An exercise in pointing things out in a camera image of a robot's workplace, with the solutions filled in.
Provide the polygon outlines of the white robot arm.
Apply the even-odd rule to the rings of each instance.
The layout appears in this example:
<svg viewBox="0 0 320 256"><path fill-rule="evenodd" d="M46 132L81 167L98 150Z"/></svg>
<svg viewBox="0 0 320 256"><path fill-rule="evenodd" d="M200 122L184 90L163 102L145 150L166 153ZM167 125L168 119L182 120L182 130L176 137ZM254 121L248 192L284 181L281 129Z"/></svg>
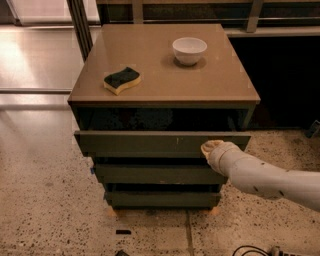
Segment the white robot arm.
<svg viewBox="0 0 320 256"><path fill-rule="evenodd" d="M283 169L242 151L232 142L201 145L207 163L238 190L264 199L287 199L320 211L320 173Z"/></svg>

